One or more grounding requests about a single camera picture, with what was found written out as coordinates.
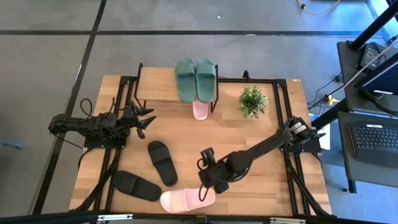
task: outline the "slipper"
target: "slipper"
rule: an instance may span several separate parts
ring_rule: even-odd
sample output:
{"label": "slipper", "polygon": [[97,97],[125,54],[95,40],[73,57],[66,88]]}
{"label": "slipper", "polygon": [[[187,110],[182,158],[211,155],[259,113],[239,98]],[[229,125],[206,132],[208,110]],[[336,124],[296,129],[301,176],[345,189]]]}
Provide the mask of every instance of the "slipper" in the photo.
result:
{"label": "slipper", "polygon": [[199,121],[207,118],[208,103],[202,103],[200,101],[193,101],[193,117]]}
{"label": "slipper", "polygon": [[184,103],[195,99],[195,66],[191,59],[185,58],[178,61],[175,67],[178,95]]}
{"label": "slipper", "polygon": [[162,194],[162,189],[158,185],[123,170],[114,174],[113,183],[118,191],[151,202],[157,201]]}
{"label": "slipper", "polygon": [[163,184],[171,187],[177,183],[177,173],[167,146],[160,141],[153,141],[148,144],[148,152]]}
{"label": "slipper", "polygon": [[216,200],[213,189],[209,189],[206,199],[199,201],[199,189],[181,189],[164,192],[160,196],[160,204],[169,213],[181,213],[209,206]]}
{"label": "slipper", "polygon": [[198,99],[202,103],[211,103],[214,100],[216,68],[209,60],[199,59],[197,60],[196,70]]}

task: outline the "wooden tabletop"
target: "wooden tabletop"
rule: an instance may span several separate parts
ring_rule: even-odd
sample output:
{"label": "wooden tabletop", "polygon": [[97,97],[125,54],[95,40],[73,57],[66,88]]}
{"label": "wooden tabletop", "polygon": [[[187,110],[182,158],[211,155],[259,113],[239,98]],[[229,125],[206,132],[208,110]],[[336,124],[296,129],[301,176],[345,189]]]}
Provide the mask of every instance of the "wooden tabletop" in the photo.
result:
{"label": "wooden tabletop", "polygon": [[[112,97],[117,95],[120,76],[106,75],[99,91],[95,114],[109,110]],[[269,105],[266,113],[257,120],[246,119],[238,110],[238,96],[245,83],[220,83],[217,106],[214,113],[209,112],[204,121],[197,121],[192,115],[192,105],[178,101],[161,101],[147,99],[147,108],[155,109],[148,116],[157,118],[145,130],[145,139],[139,139],[135,130],[122,150],[119,170],[132,172],[160,186],[163,192],[184,188],[198,188],[200,180],[196,162],[200,151],[213,147],[216,159],[230,152],[248,149],[258,142],[275,134],[278,125],[274,93],[271,84],[257,84],[263,94],[268,96]],[[292,112],[301,116],[308,125],[310,119],[300,80],[287,80]],[[280,99],[286,119],[282,89]],[[151,141],[162,141],[170,150],[178,175],[178,182],[173,187],[166,187],[155,167],[152,165],[147,145]],[[70,208],[79,206],[93,190],[100,175],[104,149],[88,153],[81,162],[75,184]],[[305,183],[318,203],[327,212],[331,212],[322,168],[319,161],[311,154],[303,153],[302,167]],[[108,186],[104,188],[100,208]],[[299,211],[302,200],[296,186]],[[124,195],[115,190],[111,206],[113,212],[129,213],[167,213],[160,202],[148,202],[139,198]],[[274,150],[257,159],[249,174],[241,181],[229,185],[229,190],[216,195],[216,201],[209,207],[188,212],[207,215],[292,215],[289,188],[283,155]]]}

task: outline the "potted plant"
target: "potted plant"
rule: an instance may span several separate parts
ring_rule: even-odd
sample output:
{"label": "potted plant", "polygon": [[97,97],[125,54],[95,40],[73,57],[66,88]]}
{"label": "potted plant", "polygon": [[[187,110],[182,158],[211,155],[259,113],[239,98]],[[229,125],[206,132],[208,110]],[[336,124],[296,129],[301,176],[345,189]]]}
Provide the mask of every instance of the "potted plant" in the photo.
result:
{"label": "potted plant", "polygon": [[242,104],[239,108],[245,118],[252,118],[253,116],[259,119],[259,114],[266,112],[268,104],[268,97],[263,96],[261,90],[255,85],[251,90],[250,87],[244,87],[242,95],[239,97],[239,102]]}

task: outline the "green slide sandal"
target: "green slide sandal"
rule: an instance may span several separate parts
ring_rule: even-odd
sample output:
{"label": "green slide sandal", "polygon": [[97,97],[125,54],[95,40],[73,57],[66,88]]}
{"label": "green slide sandal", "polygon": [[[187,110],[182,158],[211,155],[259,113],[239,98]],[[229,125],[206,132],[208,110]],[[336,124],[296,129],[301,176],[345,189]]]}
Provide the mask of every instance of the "green slide sandal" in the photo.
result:
{"label": "green slide sandal", "polygon": [[202,103],[211,103],[214,100],[216,86],[216,68],[207,59],[197,60],[198,99]]}
{"label": "green slide sandal", "polygon": [[175,67],[178,95],[184,103],[191,103],[195,99],[195,68],[191,59],[178,61]]}

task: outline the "gray floor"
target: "gray floor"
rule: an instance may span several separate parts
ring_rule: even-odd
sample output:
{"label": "gray floor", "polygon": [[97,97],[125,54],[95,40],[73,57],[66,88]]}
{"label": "gray floor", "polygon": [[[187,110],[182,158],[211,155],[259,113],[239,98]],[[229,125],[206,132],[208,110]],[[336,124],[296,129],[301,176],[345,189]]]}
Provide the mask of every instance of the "gray floor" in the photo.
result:
{"label": "gray floor", "polygon": [[[0,29],[90,30],[100,1],[0,2]],[[308,1],[313,11],[332,2]],[[273,1],[108,1],[101,30],[363,30],[373,17],[363,2],[343,2],[322,16],[302,12],[294,0]],[[240,77],[299,78],[307,101],[315,91],[340,72],[336,43],[352,37],[281,36],[97,36],[78,95],[95,103],[103,75],[135,75],[138,65],[173,67],[178,59],[206,57],[217,63],[220,75]],[[87,36],[0,36],[0,136],[22,141],[25,149],[0,148],[0,216],[29,213],[37,184],[50,154],[53,137],[47,125],[63,113],[78,72]],[[385,44],[381,38],[373,41]],[[320,92],[328,93],[332,83]],[[82,116],[78,104],[74,116]],[[67,139],[82,144],[76,134]],[[68,209],[76,178],[79,149],[64,144],[44,212]],[[325,170],[333,213],[339,217],[398,222],[385,215],[376,196],[388,190],[358,184],[360,196],[338,192],[345,175],[333,167]],[[358,203],[366,203],[366,208]]]}

